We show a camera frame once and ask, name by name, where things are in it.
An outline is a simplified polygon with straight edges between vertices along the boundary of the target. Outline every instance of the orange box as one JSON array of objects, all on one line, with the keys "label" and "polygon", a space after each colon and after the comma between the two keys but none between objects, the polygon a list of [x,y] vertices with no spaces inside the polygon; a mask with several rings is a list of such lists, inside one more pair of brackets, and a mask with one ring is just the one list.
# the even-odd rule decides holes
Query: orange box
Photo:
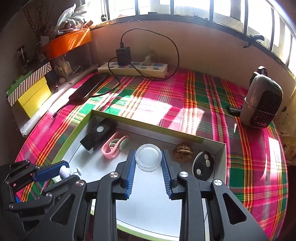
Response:
[{"label": "orange box", "polygon": [[83,28],[71,33],[64,34],[50,41],[40,48],[40,52],[44,54],[48,60],[51,60],[90,41],[90,28]]}]

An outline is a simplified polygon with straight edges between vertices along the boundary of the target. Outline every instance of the black key fob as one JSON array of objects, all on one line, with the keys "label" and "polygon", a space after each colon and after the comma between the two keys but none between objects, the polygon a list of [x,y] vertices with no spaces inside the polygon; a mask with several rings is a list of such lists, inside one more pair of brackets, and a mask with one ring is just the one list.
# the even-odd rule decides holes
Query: black key fob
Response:
[{"label": "black key fob", "polygon": [[206,181],[214,170],[214,159],[207,151],[201,151],[193,161],[192,174],[199,180]]},{"label": "black key fob", "polygon": [[92,154],[99,145],[103,144],[107,138],[110,138],[115,133],[115,129],[116,123],[105,118],[100,123],[96,123],[80,143]]}]

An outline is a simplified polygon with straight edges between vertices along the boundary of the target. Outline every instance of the black mesh grille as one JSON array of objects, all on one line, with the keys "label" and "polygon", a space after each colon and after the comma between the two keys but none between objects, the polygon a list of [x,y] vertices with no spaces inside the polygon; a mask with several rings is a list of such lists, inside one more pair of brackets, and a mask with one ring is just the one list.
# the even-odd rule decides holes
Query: black mesh grille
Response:
[{"label": "black mesh grille", "polygon": [[270,90],[264,91],[257,106],[257,110],[250,119],[250,124],[261,128],[267,127],[277,113],[281,100],[282,97],[274,92]]}]

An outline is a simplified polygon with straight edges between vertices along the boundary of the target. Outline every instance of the black handle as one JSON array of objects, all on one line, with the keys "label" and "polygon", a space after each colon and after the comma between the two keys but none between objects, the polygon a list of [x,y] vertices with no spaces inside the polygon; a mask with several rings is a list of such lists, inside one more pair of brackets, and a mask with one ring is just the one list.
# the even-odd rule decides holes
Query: black handle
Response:
[{"label": "black handle", "polygon": [[195,176],[186,175],[186,172],[178,173],[178,180],[186,186],[186,198],[182,199],[180,241],[205,241],[200,184]]},{"label": "black handle", "polygon": [[267,76],[267,69],[266,69],[264,66],[260,66],[260,67],[258,67],[257,72],[258,72],[259,74],[262,74],[262,75]]},{"label": "black handle", "polygon": [[100,180],[94,210],[93,241],[117,241],[116,202],[112,185],[120,181],[120,174],[112,172]]}]

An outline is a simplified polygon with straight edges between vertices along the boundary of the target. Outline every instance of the gray heater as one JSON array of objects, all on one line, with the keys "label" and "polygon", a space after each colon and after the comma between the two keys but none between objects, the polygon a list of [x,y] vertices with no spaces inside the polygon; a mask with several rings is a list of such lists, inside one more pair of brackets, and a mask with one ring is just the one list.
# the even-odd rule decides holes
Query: gray heater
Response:
[{"label": "gray heater", "polygon": [[229,113],[240,116],[246,126],[267,127],[276,115],[283,91],[279,84],[267,77],[267,70],[260,66],[250,79],[250,88],[241,110],[229,108]]}]

